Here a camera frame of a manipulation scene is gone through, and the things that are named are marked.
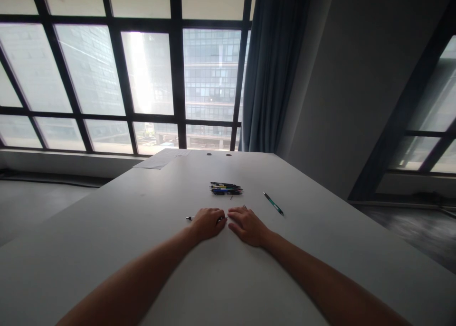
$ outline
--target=curtain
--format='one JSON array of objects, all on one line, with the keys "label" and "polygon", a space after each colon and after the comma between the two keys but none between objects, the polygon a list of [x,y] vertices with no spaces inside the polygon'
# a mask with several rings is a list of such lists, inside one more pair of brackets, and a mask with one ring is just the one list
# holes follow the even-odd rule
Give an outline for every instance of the curtain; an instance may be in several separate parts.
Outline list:
[{"label": "curtain", "polygon": [[256,0],[239,150],[275,152],[310,0]]}]

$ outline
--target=building window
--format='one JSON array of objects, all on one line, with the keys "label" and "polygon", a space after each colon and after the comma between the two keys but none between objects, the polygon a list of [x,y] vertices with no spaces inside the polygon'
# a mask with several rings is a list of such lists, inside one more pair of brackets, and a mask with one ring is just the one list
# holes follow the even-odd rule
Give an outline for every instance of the building window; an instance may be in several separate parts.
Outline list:
[{"label": "building window", "polygon": [[440,56],[390,169],[456,173],[456,36]]},{"label": "building window", "polygon": [[0,147],[238,149],[255,0],[29,1],[0,9]]}]

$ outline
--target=pile of pens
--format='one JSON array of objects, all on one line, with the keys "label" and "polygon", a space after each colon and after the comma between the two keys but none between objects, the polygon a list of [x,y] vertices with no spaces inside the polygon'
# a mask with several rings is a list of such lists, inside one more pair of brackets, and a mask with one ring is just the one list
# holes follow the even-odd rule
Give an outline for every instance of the pile of pens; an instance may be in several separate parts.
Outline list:
[{"label": "pile of pens", "polygon": [[235,184],[226,184],[226,183],[218,183],[211,181],[210,182],[210,191],[215,194],[216,196],[238,196],[242,194],[241,186]]}]

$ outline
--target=white table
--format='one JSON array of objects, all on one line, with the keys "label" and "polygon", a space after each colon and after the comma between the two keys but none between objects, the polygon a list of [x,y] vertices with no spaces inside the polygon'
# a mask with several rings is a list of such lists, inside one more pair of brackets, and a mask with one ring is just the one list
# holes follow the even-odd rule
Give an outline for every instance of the white table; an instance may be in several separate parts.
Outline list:
[{"label": "white table", "polygon": [[[456,277],[274,154],[192,151],[133,168],[0,248],[0,324],[53,325],[129,260],[201,207],[246,204],[272,230],[332,265],[414,325],[453,325]],[[214,196],[210,181],[243,196]],[[267,192],[283,218],[263,196]],[[144,325],[326,325],[262,249],[228,228],[172,274]]]}]

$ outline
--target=white paper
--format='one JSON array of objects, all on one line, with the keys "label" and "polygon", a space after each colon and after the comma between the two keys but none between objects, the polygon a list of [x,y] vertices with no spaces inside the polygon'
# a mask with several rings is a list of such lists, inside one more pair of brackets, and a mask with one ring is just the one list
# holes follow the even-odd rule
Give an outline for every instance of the white paper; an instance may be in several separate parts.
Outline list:
[{"label": "white paper", "polygon": [[150,169],[162,169],[165,167],[171,160],[178,156],[187,156],[191,152],[190,149],[173,149],[165,148],[159,151],[157,154],[152,155],[147,160],[140,162],[134,167],[137,168],[150,168]]}]

